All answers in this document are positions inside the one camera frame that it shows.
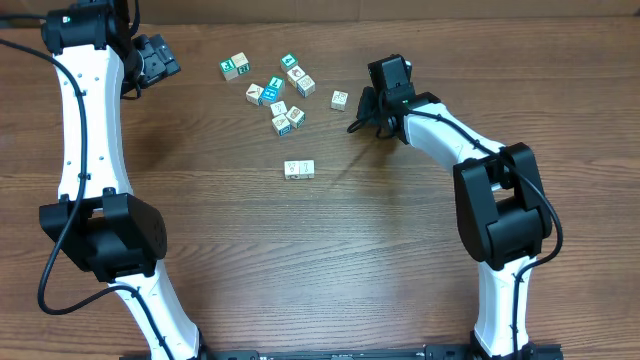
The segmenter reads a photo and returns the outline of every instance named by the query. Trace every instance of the block with printed letter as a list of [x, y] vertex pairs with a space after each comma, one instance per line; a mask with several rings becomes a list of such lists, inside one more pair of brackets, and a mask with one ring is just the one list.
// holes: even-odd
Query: block with printed letter
[[222, 75], [227, 81], [238, 77], [238, 69], [231, 59], [220, 62], [220, 70], [222, 70]]
[[288, 53], [282, 59], [280, 59], [280, 68], [284, 72], [291, 70], [296, 65], [298, 65], [298, 59], [293, 56], [292, 53]]
[[313, 179], [315, 177], [315, 163], [313, 160], [304, 160], [299, 162], [300, 179]]
[[262, 98], [260, 95], [262, 95], [263, 91], [264, 89], [261, 86], [251, 84], [251, 86], [249, 86], [249, 90], [247, 90], [247, 100], [258, 106], [262, 105]]
[[287, 113], [287, 105], [284, 104], [284, 101], [278, 101], [275, 104], [271, 104], [271, 113], [276, 117], [278, 115]]
[[284, 162], [284, 178], [285, 179], [300, 178], [300, 162], [299, 161]]
[[347, 106], [347, 97], [349, 94], [342, 91], [334, 91], [333, 97], [331, 98], [331, 108], [344, 111]]
[[238, 75], [242, 75], [244, 73], [249, 72], [249, 70], [251, 70], [251, 66], [249, 65], [249, 60], [244, 55], [244, 53], [239, 53], [232, 56], [231, 61], [233, 61], [233, 65], [235, 65], [236, 69], [238, 69]]
[[278, 76], [272, 76], [268, 84], [269, 87], [272, 87], [278, 90], [278, 95], [277, 95], [278, 99], [280, 99], [282, 95], [284, 95], [284, 85], [285, 85], [284, 79]]
[[305, 75], [304, 70], [300, 66], [296, 65], [291, 70], [287, 71], [287, 80], [294, 87], [298, 87], [298, 80], [302, 79]]
[[267, 86], [260, 95], [262, 105], [269, 106], [278, 101], [278, 89]]
[[273, 123], [273, 128], [280, 136], [291, 131], [291, 124], [289, 124], [289, 120], [287, 120], [287, 117], [284, 115], [276, 116], [271, 122]]
[[302, 96], [308, 97], [314, 91], [316, 91], [316, 83], [309, 75], [305, 75], [302, 79], [298, 80], [298, 92], [302, 94]]
[[287, 112], [286, 117], [291, 125], [297, 129], [306, 120], [307, 115], [304, 113], [304, 111], [298, 109], [295, 106], [292, 106], [291, 109], [289, 109], [289, 111]]

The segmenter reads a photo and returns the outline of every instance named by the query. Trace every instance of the wood grain surface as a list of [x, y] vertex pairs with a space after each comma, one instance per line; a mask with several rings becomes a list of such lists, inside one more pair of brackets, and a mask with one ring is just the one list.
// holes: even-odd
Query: wood grain surface
[[[45, 14], [76, 2], [3, 0], [0, 12]], [[142, 21], [156, 25], [633, 16], [639, 9], [640, 0], [140, 0]]]
[[[525, 142], [562, 219], [560, 256], [534, 271], [527, 327], [567, 359], [640, 351], [640, 21], [634, 18], [143, 27], [182, 72], [122, 103], [136, 195], [169, 232], [166, 263], [187, 314], [214, 349], [322, 350], [465, 343], [477, 317], [475, 262], [459, 240], [452, 180], [426, 155], [374, 130], [348, 135], [367, 63], [415, 65], [485, 136]], [[2, 37], [44, 50], [37, 30]], [[252, 70], [226, 82], [218, 61]], [[285, 101], [307, 121], [284, 137], [250, 83], [292, 51], [317, 83]], [[0, 50], [0, 359], [117, 359], [146, 343], [116, 296], [52, 317], [36, 287], [52, 242], [38, 207], [62, 168], [53, 68]], [[347, 111], [329, 108], [334, 90]], [[316, 178], [284, 181], [283, 161]], [[544, 250], [554, 245], [551, 238]], [[47, 290], [62, 307], [104, 287], [65, 257]]]

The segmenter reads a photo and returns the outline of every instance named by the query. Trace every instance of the cable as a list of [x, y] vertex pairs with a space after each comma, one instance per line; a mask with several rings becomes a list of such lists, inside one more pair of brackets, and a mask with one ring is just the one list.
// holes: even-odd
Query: cable
[[45, 61], [48, 61], [54, 66], [56, 66], [67, 77], [67, 79], [69, 79], [71, 86], [73, 86], [73, 90], [76, 94], [76, 99], [78, 101], [78, 109], [80, 111], [81, 145], [80, 145], [80, 173], [78, 174], [78, 177], [80, 178], [80, 184], [78, 186], [78, 195], [76, 196], [76, 201], [73, 205], [73, 208], [71, 209], [71, 213], [69, 214], [69, 219], [67, 220], [64, 227], [62, 228], [62, 231], [60, 232], [60, 236], [58, 237], [58, 241], [56, 241], [56, 244], [53, 247], [53, 250], [51, 251], [51, 255], [49, 255], [49, 260], [47, 260], [47, 264], [45, 265], [44, 271], [42, 272], [42, 277], [40, 278], [40, 284], [38, 285], [38, 306], [40, 306], [40, 309], [42, 309], [42, 311], [44, 311], [49, 315], [65, 315], [65, 314], [74, 312], [109, 293], [112, 293], [118, 290], [129, 291], [132, 297], [135, 297], [138, 300], [138, 303], [140, 304], [140, 307], [144, 311], [147, 317], [147, 320], [149, 321], [149, 325], [151, 326], [151, 329], [153, 330], [154, 335], [158, 339], [160, 346], [162, 346], [162, 348], [167, 353], [167, 357], [169, 358], [169, 360], [174, 360], [174, 357], [171, 354], [169, 346], [164, 341], [164, 337], [162, 337], [162, 335], [160, 334], [160, 330], [158, 329], [155, 321], [153, 320], [153, 317], [151, 315], [151, 312], [149, 311], [149, 308], [147, 307], [147, 304], [145, 303], [144, 299], [142, 298], [138, 290], [134, 289], [131, 286], [117, 285], [117, 286], [104, 289], [78, 302], [77, 304], [69, 306], [64, 309], [52, 309], [48, 307], [47, 304], [45, 303], [44, 293], [47, 287], [47, 281], [49, 280], [49, 275], [51, 274], [51, 270], [53, 269], [53, 264], [56, 261], [58, 253], [60, 252], [60, 249], [62, 248], [62, 245], [64, 244], [64, 241], [67, 238], [67, 234], [69, 233], [69, 230], [73, 222], [76, 220], [78, 211], [80, 210], [80, 205], [83, 200], [86, 184], [87, 184], [87, 111], [84, 106], [84, 99], [83, 99], [84, 94], [80, 90], [80, 86], [78, 85], [78, 82], [75, 80], [71, 72], [64, 65], [62, 65], [58, 60], [54, 59], [53, 57], [47, 54], [41, 53], [37, 50], [31, 49], [29, 47], [22, 46], [4, 39], [0, 39], [0, 45], [5, 45], [16, 50], [24, 51], [28, 54], [37, 56]]
[[44, 15], [36, 15], [36, 14], [0, 15], [0, 21], [19, 20], [19, 19], [47, 20], [47, 17]]
[[138, 4], [138, 0], [136, 0], [136, 13], [133, 17], [133, 23], [129, 28], [129, 36], [133, 37], [138, 32], [138, 27], [140, 26], [140, 4]]
[[514, 291], [513, 291], [513, 309], [512, 309], [511, 330], [512, 330], [512, 337], [513, 337], [513, 352], [515, 354], [515, 359], [517, 360], [518, 357], [519, 357], [518, 337], [517, 337], [518, 336], [517, 323], [518, 323], [518, 300], [519, 300], [519, 296], [520, 296], [520, 283], [522, 282], [522, 276], [527, 271], [529, 271], [529, 270], [531, 270], [531, 269], [533, 269], [535, 267], [538, 267], [540, 265], [548, 263], [549, 261], [553, 260], [560, 253], [560, 250], [562, 249], [562, 243], [563, 243], [563, 240], [564, 240], [564, 234], [562, 232], [562, 225], [560, 224], [560, 218], [558, 217], [558, 213], [556, 213], [556, 210], [553, 208], [553, 205], [551, 205], [551, 203], [549, 202], [547, 197], [542, 193], [542, 191], [540, 191], [540, 189], [538, 189], [531, 182], [531, 180], [529, 180], [527, 177], [525, 177], [518, 169], [516, 169], [515, 166], [513, 166], [505, 158], [500, 156], [498, 153], [495, 153], [495, 152], [491, 151], [486, 146], [482, 145], [478, 139], [474, 139], [471, 135], [469, 135], [466, 131], [464, 131], [464, 129], [462, 129], [455, 122], [453, 122], [453, 121], [451, 121], [451, 120], [449, 120], [447, 118], [442, 117], [442, 115], [440, 115], [440, 114], [433, 115], [433, 114], [429, 114], [429, 113], [425, 113], [425, 112], [421, 112], [421, 111], [414, 111], [414, 110], [409, 110], [408, 112], [405, 111], [405, 113], [412, 114], [412, 115], [423, 116], [423, 117], [430, 118], [430, 119], [433, 119], [433, 120], [436, 120], [436, 121], [440, 121], [440, 122], [443, 122], [443, 123], [447, 124], [451, 128], [453, 128], [458, 134], [460, 134], [462, 137], [464, 137], [467, 141], [469, 141], [471, 144], [473, 144], [476, 148], [482, 150], [483, 152], [485, 152], [489, 156], [491, 156], [494, 159], [498, 160], [500, 163], [502, 163], [502, 165], [504, 165], [507, 169], [509, 169], [509, 171], [511, 173], [513, 173], [520, 180], [522, 180], [522, 182], [524, 182], [527, 185], [527, 187], [529, 187], [529, 189], [531, 189], [531, 191], [533, 191], [536, 194], [536, 196], [538, 196], [538, 198], [540, 198], [540, 200], [544, 203], [545, 207], [549, 210], [549, 213], [551, 215], [551, 220], [553, 221], [553, 224], [556, 227], [557, 240], [556, 240], [555, 248], [553, 249], [553, 251], [551, 251], [551, 253], [549, 253], [549, 255], [545, 256], [544, 258], [542, 258], [540, 260], [536, 260], [536, 261], [532, 262], [531, 264], [526, 265], [525, 267], [520, 269], [520, 271], [518, 271], [518, 273], [515, 275], [515, 280], [514, 280], [515, 281], [515, 286], [514, 286]]

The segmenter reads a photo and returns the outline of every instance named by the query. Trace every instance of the toy block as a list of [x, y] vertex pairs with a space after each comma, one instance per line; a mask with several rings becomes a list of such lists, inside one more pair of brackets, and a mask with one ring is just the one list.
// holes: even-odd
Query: toy block
[[299, 162], [300, 179], [313, 179], [315, 177], [315, 164], [313, 160]]
[[314, 91], [316, 91], [316, 83], [309, 75], [305, 75], [302, 79], [298, 80], [298, 92], [300, 92], [302, 96], [308, 97]]
[[333, 97], [331, 98], [331, 108], [344, 111], [347, 106], [347, 97], [349, 94], [343, 93], [342, 91], [334, 91]]
[[282, 95], [284, 95], [284, 79], [281, 77], [277, 77], [277, 76], [272, 76], [271, 80], [269, 80], [269, 85], [272, 88], [275, 88], [278, 90], [278, 96], [277, 98], [280, 99], [280, 97]]
[[278, 101], [275, 104], [271, 104], [271, 112], [273, 113], [273, 117], [278, 115], [287, 113], [287, 105], [284, 104], [284, 101]]
[[247, 101], [258, 106], [262, 105], [262, 98], [260, 95], [262, 95], [263, 91], [264, 89], [261, 86], [251, 84], [251, 86], [249, 86], [249, 90], [247, 90]]
[[293, 56], [292, 53], [288, 53], [282, 59], [280, 59], [280, 68], [284, 72], [291, 70], [296, 65], [298, 65], [298, 59]]
[[249, 72], [251, 70], [251, 66], [249, 65], [249, 60], [244, 53], [236, 54], [231, 57], [231, 61], [233, 61], [233, 65], [238, 69], [238, 75], [242, 75], [244, 73]]
[[300, 162], [299, 161], [284, 162], [284, 178], [285, 179], [300, 178]]
[[292, 106], [291, 109], [289, 109], [289, 112], [287, 112], [286, 117], [291, 125], [293, 125], [293, 127], [297, 129], [306, 120], [307, 115], [304, 113], [304, 111], [298, 109], [295, 106]]
[[231, 59], [220, 62], [220, 70], [222, 70], [222, 75], [227, 81], [238, 77], [238, 68], [236, 68]]
[[287, 80], [294, 87], [298, 87], [298, 80], [302, 79], [306, 74], [300, 68], [300, 66], [296, 65], [291, 70], [287, 71]]
[[260, 95], [262, 105], [269, 106], [278, 101], [278, 89], [267, 86]]
[[271, 122], [273, 123], [273, 128], [280, 136], [291, 131], [291, 124], [289, 124], [289, 120], [287, 120], [287, 117], [284, 115], [276, 116]]

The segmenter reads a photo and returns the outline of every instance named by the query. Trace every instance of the block with teal letter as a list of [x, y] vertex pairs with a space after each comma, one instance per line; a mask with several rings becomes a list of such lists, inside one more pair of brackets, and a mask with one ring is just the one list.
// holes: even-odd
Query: block with teal letter
[[267, 85], [267, 87], [272, 87], [272, 88], [277, 89], [278, 90], [278, 99], [280, 99], [280, 97], [282, 97], [282, 95], [284, 95], [285, 81], [281, 77], [272, 76], [271, 80], [269, 80], [269, 84]]
[[296, 65], [298, 65], [298, 59], [293, 56], [292, 53], [288, 53], [282, 59], [280, 59], [280, 68], [284, 72], [291, 70]]
[[220, 62], [220, 70], [222, 70], [222, 75], [227, 81], [238, 76], [238, 68], [236, 68], [231, 59]]

